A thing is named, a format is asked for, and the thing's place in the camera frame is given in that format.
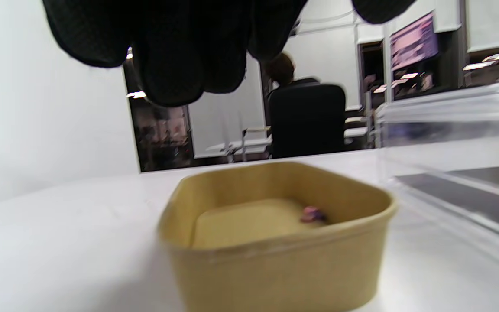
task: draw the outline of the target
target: black office chair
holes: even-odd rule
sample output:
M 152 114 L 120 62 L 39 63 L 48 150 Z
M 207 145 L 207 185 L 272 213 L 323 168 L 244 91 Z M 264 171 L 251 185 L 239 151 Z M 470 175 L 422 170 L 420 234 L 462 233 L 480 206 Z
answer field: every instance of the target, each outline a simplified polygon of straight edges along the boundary
M 272 157 L 344 152 L 346 96 L 333 84 L 305 83 L 269 96 Z

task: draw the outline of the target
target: table surface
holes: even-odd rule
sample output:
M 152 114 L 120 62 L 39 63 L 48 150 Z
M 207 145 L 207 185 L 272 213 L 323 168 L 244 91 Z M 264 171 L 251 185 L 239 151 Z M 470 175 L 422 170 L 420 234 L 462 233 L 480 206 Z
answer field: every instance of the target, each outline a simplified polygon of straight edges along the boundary
M 295 161 L 380 185 L 375 150 Z M 182 311 L 155 227 L 180 179 L 229 166 L 247 164 L 85 180 L 0 203 L 0 312 Z M 499 236 L 399 199 L 378 294 L 356 311 L 499 311 Z

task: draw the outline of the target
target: screen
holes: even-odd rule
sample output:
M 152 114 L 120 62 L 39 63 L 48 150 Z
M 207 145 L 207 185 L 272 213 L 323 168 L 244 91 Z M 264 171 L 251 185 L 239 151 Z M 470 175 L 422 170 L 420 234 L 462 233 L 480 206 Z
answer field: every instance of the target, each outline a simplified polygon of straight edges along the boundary
M 436 55 L 438 41 L 432 12 L 393 34 L 390 43 L 393 71 Z

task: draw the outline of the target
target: gloved hand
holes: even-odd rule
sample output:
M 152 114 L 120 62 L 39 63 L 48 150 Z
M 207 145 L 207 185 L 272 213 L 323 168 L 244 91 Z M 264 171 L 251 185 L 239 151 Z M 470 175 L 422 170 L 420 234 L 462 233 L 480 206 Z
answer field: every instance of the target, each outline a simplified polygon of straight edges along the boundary
M 146 99 L 190 104 L 241 84 L 246 52 L 270 61 L 284 48 L 307 0 L 43 0 L 59 46 L 95 67 L 118 67 L 133 48 Z M 414 0 L 353 0 L 367 21 L 383 23 Z

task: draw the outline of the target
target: cardboard container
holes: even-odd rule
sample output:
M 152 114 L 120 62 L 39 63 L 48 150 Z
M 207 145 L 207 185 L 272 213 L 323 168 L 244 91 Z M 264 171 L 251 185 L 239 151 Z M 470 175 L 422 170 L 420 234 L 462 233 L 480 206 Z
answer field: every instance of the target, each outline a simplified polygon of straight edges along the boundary
M 302 223 L 307 205 L 325 223 Z M 159 235 L 188 312 L 341 312 L 376 293 L 392 197 L 272 162 L 180 182 Z

